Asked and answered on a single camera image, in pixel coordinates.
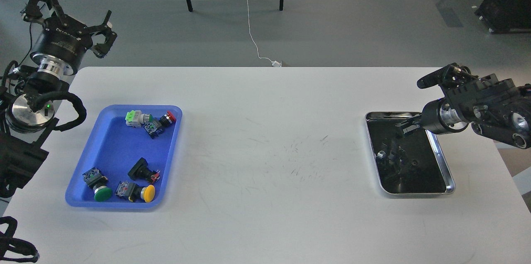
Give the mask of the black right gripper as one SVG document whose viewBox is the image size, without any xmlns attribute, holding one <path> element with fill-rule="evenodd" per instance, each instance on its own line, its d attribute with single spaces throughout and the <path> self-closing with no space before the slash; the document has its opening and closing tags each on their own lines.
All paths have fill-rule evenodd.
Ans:
<svg viewBox="0 0 531 264">
<path fill-rule="evenodd" d="M 421 116 L 409 117 L 406 120 L 398 122 L 396 127 L 399 130 L 404 130 L 404 137 L 420 132 L 421 130 L 428 130 L 433 134 L 450 134 L 452 131 L 441 119 L 441 107 L 445 99 L 433 100 L 423 108 Z"/>
</svg>

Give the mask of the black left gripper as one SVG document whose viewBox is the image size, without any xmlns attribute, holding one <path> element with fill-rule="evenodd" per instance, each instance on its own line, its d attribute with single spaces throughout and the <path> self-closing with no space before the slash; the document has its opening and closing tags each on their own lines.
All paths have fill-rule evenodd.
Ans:
<svg viewBox="0 0 531 264">
<path fill-rule="evenodd" d="M 52 11 L 52 16 L 45 19 L 39 3 L 43 2 Z M 78 33 L 84 29 L 84 24 L 72 18 L 65 21 L 64 11 L 58 0 L 29 0 L 21 11 L 25 22 L 43 24 L 42 32 L 38 37 L 30 58 L 35 64 L 40 64 L 44 56 L 60 59 L 68 69 L 65 75 L 72 76 L 78 72 L 81 61 L 87 50 L 91 50 L 97 58 L 104 58 L 110 51 L 117 33 L 112 30 L 110 23 L 111 10 L 108 10 L 102 24 L 86 27 L 85 35 Z M 104 41 L 96 43 L 92 37 L 103 36 Z"/>
</svg>

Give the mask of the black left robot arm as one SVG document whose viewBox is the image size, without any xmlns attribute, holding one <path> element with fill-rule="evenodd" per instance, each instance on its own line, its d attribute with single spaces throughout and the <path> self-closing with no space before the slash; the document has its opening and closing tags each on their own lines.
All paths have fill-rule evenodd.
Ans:
<svg viewBox="0 0 531 264">
<path fill-rule="evenodd" d="M 82 124 L 87 110 L 64 79 L 78 73 L 91 51 L 104 58 L 117 33 L 108 11 L 101 24 L 87 26 L 65 14 L 58 0 L 29 0 L 22 17 L 42 32 L 29 50 L 34 66 L 11 61 L 1 76 L 1 198 L 11 198 L 34 177 L 48 156 L 42 148 L 54 130 Z"/>
</svg>

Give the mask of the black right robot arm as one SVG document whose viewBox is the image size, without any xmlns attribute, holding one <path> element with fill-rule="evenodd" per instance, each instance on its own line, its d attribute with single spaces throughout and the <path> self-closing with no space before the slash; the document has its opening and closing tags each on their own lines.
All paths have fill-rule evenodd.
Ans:
<svg viewBox="0 0 531 264">
<path fill-rule="evenodd" d="M 420 129 L 433 134 L 460 133 L 471 126 L 482 137 L 520 149 L 530 147 L 530 84 L 516 86 L 512 79 L 499 81 L 495 74 L 478 77 L 454 62 L 417 81 L 420 89 L 432 86 L 441 88 L 443 98 L 396 124 L 400 137 Z"/>
</svg>

